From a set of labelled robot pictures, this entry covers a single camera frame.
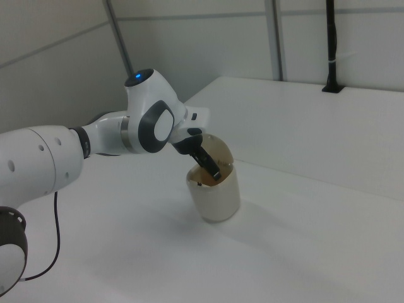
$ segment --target black cable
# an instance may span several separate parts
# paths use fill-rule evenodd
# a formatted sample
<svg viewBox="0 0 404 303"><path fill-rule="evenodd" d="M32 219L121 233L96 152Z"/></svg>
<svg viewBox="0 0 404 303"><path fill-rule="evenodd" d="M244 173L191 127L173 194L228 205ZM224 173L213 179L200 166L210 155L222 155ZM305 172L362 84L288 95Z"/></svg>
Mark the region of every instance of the black cable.
<svg viewBox="0 0 404 303"><path fill-rule="evenodd" d="M40 276L43 276L49 270L51 270L51 268L56 263L57 257L59 256L59 251L61 250L61 234L60 234L60 230L59 230L59 219L57 217L57 192L55 192L55 196L54 196L54 213L55 213L56 235L57 235L57 249L56 249L55 258L53 259L52 263L49 265L49 267L46 270L44 270L43 272L41 272L35 276L30 276L28 278L21 278L20 282L33 280L33 279L39 278Z"/></svg>

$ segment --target white cup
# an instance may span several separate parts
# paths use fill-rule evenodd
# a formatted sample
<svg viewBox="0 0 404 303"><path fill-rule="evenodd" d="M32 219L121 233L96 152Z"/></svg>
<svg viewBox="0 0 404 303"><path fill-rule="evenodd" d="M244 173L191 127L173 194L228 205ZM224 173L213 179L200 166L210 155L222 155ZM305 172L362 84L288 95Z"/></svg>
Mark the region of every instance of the white cup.
<svg viewBox="0 0 404 303"><path fill-rule="evenodd" d="M240 192L233 156L219 138L203 135L202 147L216 161L222 177L215 181L207 171L195 165L186 182L196 209L207 222L229 219L240 208Z"/></svg>

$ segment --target table surface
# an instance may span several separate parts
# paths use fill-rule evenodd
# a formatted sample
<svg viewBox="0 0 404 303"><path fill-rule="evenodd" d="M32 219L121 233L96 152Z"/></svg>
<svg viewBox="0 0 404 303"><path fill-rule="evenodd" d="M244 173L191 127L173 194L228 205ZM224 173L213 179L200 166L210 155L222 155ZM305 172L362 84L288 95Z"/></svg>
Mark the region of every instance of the table surface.
<svg viewBox="0 0 404 303"><path fill-rule="evenodd" d="M2 302L401 302L404 203L235 161L242 204L199 217L189 156L91 156L59 192L61 252ZM56 249L53 198L20 207L24 276Z"/></svg>

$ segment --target white wall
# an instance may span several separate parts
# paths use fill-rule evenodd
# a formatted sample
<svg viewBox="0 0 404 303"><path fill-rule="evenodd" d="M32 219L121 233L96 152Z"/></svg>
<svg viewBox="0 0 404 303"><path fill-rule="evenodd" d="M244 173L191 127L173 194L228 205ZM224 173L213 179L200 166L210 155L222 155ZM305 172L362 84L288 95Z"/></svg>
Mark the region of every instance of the white wall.
<svg viewBox="0 0 404 303"><path fill-rule="evenodd" d="M286 81L325 83L326 1L280 0ZM404 91L404 2L336 0L337 77L347 86Z"/></svg>
<svg viewBox="0 0 404 303"><path fill-rule="evenodd" d="M0 1L0 133L85 124L126 107L127 77L102 1Z"/></svg>
<svg viewBox="0 0 404 303"><path fill-rule="evenodd" d="M112 4L133 69L159 70L182 101L219 76L278 76L264 0Z"/></svg>

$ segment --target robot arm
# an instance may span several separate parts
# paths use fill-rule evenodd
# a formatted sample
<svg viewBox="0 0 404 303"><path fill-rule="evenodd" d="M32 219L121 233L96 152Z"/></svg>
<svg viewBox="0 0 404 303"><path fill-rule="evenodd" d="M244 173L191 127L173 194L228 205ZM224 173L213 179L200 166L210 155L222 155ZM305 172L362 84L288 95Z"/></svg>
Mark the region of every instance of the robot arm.
<svg viewBox="0 0 404 303"><path fill-rule="evenodd" d="M218 180L215 161L201 147L209 110L181 103L153 69L125 82L128 109L68 129L37 126L0 134L0 297L22 276L27 261L25 219L16 209L76 180L91 154L156 153L167 143L191 155Z"/></svg>

